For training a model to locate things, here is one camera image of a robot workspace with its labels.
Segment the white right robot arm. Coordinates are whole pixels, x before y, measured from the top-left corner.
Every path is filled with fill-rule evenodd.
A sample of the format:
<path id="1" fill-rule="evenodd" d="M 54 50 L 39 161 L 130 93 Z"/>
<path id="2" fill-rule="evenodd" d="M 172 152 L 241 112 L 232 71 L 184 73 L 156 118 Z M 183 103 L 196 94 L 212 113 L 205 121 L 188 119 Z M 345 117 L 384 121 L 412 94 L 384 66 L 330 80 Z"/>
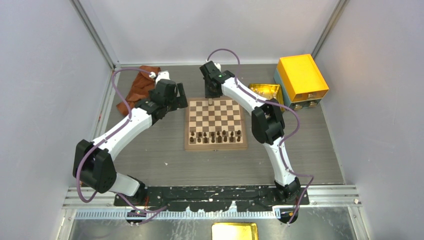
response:
<path id="1" fill-rule="evenodd" d="M 294 174 L 285 147 L 285 122 L 276 99 L 268 100 L 253 92 L 236 79 L 235 75 L 213 61 L 200 66 L 207 98 L 230 97 L 251 116 L 251 132 L 262 144 L 271 161 L 279 202 L 291 205 L 301 189 L 299 178 Z"/>

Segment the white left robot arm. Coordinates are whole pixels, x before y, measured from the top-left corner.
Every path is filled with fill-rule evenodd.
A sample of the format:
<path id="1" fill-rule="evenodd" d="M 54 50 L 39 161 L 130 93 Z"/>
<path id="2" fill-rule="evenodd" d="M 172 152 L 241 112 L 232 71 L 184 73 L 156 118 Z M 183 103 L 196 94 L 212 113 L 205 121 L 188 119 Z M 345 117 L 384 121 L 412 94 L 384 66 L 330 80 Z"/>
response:
<path id="1" fill-rule="evenodd" d="M 126 196 L 133 206 L 146 200 L 145 184 L 116 171 L 114 160 L 138 134 L 153 126 L 167 113 L 188 106 L 182 83 L 169 79 L 156 82 L 148 98 L 140 100 L 130 114 L 102 136 L 81 140 L 75 150 L 72 175 L 98 193 L 114 192 Z"/>

